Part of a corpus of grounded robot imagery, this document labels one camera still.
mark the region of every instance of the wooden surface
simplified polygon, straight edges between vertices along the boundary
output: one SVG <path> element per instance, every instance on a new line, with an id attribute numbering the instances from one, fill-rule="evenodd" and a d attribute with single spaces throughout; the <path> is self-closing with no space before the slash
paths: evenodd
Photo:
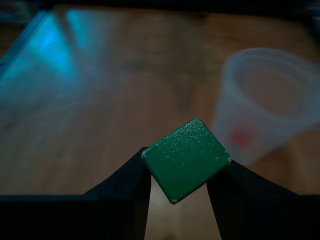
<path id="1" fill-rule="evenodd" d="M 252 47 L 319 56 L 281 19 L 57 6 L 0 80 L 0 194 L 81 194 L 192 118 L 210 126 L 224 60 Z M 250 169 L 319 194 L 319 133 Z M 145 239 L 219 238 L 205 186 L 171 205 L 152 182 Z"/>

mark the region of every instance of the wooden table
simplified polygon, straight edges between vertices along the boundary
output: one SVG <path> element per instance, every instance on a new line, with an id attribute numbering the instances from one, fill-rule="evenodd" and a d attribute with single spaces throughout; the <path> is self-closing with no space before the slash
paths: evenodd
<path id="1" fill-rule="evenodd" d="M 319 57 L 282 19 L 56 6 L 0 81 L 0 193 L 81 194 L 192 118 L 210 126 L 221 66 L 253 47 Z M 319 194 L 319 146 L 309 131 L 250 168 Z M 146 240 L 219 238 L 205 186 L 171 205 L 152 182 Z"/>

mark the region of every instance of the plastic cup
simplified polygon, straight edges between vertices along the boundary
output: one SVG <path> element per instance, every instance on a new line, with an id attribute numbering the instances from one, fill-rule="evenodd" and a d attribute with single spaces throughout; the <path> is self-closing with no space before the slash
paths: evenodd
<path id="1" fill-rule="evenodd" d="M 255 163 L 320 121 L 319 80 L 315 65 L 286 51 L 237 52 L 222 68 L 213 134 L 233 160 Z"/>

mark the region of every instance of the green painted surface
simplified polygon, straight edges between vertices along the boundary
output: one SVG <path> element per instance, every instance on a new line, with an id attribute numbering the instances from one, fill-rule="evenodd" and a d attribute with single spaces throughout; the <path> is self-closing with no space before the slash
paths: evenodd
<path id="1" fill-rule="evenodd" d="M 173 204 L 230 163 L 230 155 L 199 119 L 147 148 L 142 159 Z"/>

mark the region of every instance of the green square tile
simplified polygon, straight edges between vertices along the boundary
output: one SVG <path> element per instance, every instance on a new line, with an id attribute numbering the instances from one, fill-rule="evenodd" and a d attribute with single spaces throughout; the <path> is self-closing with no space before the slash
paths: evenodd
<path id="1" fill-rule="evenodd" d="M 147 148 L 142 159 L 173 204 L 201 187 L 231 161 L 224 147 L 199 119 Z"/>

